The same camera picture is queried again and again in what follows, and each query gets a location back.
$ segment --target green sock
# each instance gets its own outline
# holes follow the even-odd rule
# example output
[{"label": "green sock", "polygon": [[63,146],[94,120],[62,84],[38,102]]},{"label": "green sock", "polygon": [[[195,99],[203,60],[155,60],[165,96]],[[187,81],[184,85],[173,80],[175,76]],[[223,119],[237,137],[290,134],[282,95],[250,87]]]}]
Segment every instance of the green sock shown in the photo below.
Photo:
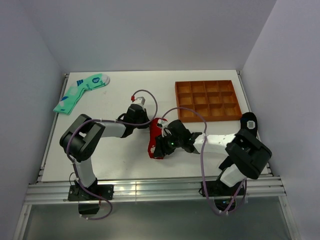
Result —
[{"label": "green sock", "polygon": [[99,73],[73,83],[58,105],[53,109],[57,113],[70,114],[85,91],[106,86],[110,77]]}]

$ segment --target sock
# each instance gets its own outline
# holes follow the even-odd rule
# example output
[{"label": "sock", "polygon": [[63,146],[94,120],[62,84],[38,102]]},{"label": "sock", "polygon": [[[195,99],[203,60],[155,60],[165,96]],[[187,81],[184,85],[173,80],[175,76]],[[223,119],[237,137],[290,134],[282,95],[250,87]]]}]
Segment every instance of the sock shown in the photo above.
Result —
[{"label": "sock", "polygon": [[[246,112],[240,119],[240,128],[248,130],[253,136],[257,137],[258,133],[258,120],[253,112]],[[229,156],[220,164],[219,169],[224,170],[230,167],[234,162]]]},{"label": "sock", "polygon": [[104,87],[109,82],[110,77],[102,73],[74,82],[53,111],[69,115],[85,91]]}]

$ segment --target brown wooden organizer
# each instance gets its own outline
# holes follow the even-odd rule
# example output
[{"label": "brown wooden organizer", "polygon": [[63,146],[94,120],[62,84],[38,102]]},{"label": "brown wooden organizer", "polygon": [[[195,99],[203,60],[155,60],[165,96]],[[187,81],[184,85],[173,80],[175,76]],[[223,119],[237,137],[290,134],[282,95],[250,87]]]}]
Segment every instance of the brown wooden organizer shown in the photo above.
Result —
[{"label": "brown wooden organizer", "polygon": [[[178,107],[192,109],[208,122],[234,121],[242,117],[231,80],[176,81],[175,97]],[[178,109],[184,123],[202,122],[193,112]]]}]

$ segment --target white work surface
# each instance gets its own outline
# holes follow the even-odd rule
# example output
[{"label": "white work surface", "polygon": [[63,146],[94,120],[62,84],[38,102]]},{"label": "white work surface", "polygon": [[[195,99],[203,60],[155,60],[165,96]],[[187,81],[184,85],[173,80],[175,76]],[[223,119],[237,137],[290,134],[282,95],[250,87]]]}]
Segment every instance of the white work surface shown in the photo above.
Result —
[{"label": "white work surface", "polygon": [[[66,84],[66,91],[72,83],[85,79],[98,72],[72,72]],[[87,91],[78,101],[70,115],[59,114],[48,149],[43,182],[67,181],[73,172],[71,162],[59,145],[63,133],[80,114],[87,114],[93,119],[114,120],[125,113],[130,106],[132,94],[139,89],[149,90],[158,102],[157,117],[177,106],[175,82],[232,80],[232,84],[241,108],[248,112],[246,99],[235,70],[197,70],[197,71],[120,71],[104,72],[110,76],[107,86]],[[145,92],[136,97],[145,97],[144,107],[149,118],[154,115],[155,103]],[[171,122],[178,118],[177,110],[166,116]],[[203,132],[202,122],[185,123],[191,132]],[[224,135],[236,133],[240,121],[208,122],[207,134]],[[92,155],[92,166],[99,180],[159,179],[201,176],[200,155],[176,149],[162,160],[149,158],[147,149],[150,140],[149,129],[135,129],[127,138],[101,138]],[[205,153],[206,176],[218,176],[219,163],[225,155]],[[262,174],[268,174],[265,168]]]}]

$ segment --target purple cable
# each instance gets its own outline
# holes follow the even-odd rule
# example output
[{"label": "purple cable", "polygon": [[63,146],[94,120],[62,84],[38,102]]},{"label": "purple cable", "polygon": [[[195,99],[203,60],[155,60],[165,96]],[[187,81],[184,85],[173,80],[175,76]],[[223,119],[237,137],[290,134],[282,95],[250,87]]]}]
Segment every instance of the purple cable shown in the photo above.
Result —
[{"label": "purple cable", "polygon": [[165,116],[171,112],[172,110],[175,110],[175,109],[184,109],[184,110],[188,110],[194,114],[196,114],[204,123],[204,130],[203,130],[203,133],[204,133],[204,141],[203,141],[203,144],[202,144],[202,147],[201,147],[201,152],[200,152],[200,165],[201,165],[201,176],[202,176],[202,182],[203,182],[203,190],[204,190],[204,194],[205,194],[205,198],[211,208],[211,210],[213,211],[214,214],[218,215],[218,216],[222,216],[224,214],[227,214],[228,213],[228,210],[231,208],[232,204],[234,203],[241,187],[243,186],[244,182],[245,182],[245,187],[244,187],[244,194],[243,194],[243,197],[242,197],[242,200],[240,202],[240,204],[235,207],[233,210],[229,211],[229,213],[231,212],[234,212],[235,210],[238,209],[238,207],[240,207],[243,202],[244,202],[244,199],[246,197],[246,193],[247,193],[247,179],[244,179],[242,180],[241,184],[239,185],[239,187],[237,188],[236,192],[234,193],[229,205],[226,207],[226,209],[224,211],[220,211],[217,207],[216,207],[216,204],[215,204],[215,201],[213,201],[213,204],[212,204],[212,201],[210,201],[210,198],[209,198],[209,194],[208,194],[208,189],[207,189],[207,184],[206,184],[206,176],[205,176],[205,166],[204,166],[204,150],[205,150],[205,145],[206,145],[206,142],[207,142],[207,136],[206,136],[206,132],[207,132],[207,122],[206,120],[203,118],[203,116],[201,116],[199,113],[197,113],[196,111],[192,110],[192,109],[189,109],[189,108],[186,108],[186,107],[174,107],[170,110],[168,110],[163,116],[162,116],[162,119],[165,118]]},{"label": "purple cable", "polygon": [[135,95],[136,95],[137,93],[139,93],[139,92],[146,92],[146,93],[150,94],[150,96],[151,96],[151,97],[153,98],[153,100],[154,100],[154,103],[155,103],[155,113],[154,113],[153,117],[152,117],[149,121],[147,121],[147,122],[145,122],[145,123],[139,123],[139,124],[138,124],[138,123],[122,122],[122,121],[117,121],[117,120],[90,119],[90,120],[85,121],[84,123],[82,123],[82,124],[74,131],[74,133],[71,135],[70,140],[69,140],[69,142],[68,142],[68,144],[67,144],[67,146],[66,146],[66,151],[65,151],[65,152],[66,152],[66,156],[67,156],[68,159],[73,163],[72,165],[73,165],[74,173],[75,173],[75,176],[78,178],[78,183],[79,183],[80,187],[81,187],[87,194],[90,194],[91,196],[96,197],[96,198],[98,198],[98,199],[100,199],[100,200],[106,201],[106,202],[110,205],[110,210],[109,210],[109,212],[108,212],[106,215],[101,216],[101,217],[84,217],[84,218],[86,218],[86,219],[88,219],[88,220],[101,220],[101,219],[104,219],[104,218],[108,217],[108,216],[111,214],[112,210],[113,210],[113,206],[112,206],[112,204],[111,204],[110,201],[108,201],[107,199],[105,199],[105,198],[102,197],[102,196],[99,196],[99,195],[94,194],[93,192],[90,192],[90,191],[87,190],[87,189],[85,188],[85,186],[82,184],[81,180],[79,179],[79,174],[78,174],[78,171],[77,171],[77,167],[76,167],[76,165],[74,164],[75,161],[74,161],[74,159],[70,156],[70,145],[71,145],[71,142],[72,142],[72,140],[75,138],[75,136],[78,134],[78,132],[80,131],[80,129],[81,129],[84,125],[86,125],[86,124],[88,124],[88,123],[92,123],[92,122],[121,123],[121,124],[131,125],[131,126],[143,126],[143,125],[147,125],[147,124],[151,123],[151,122],[156,118],[157,113],[158,113],[158,103],[157,103],[157,100],[156,100],[155,96],[154,96],[151,92],[149,92],[148,90],[144,90],[144,89],[137,90],[132,96],[135,96]]}]

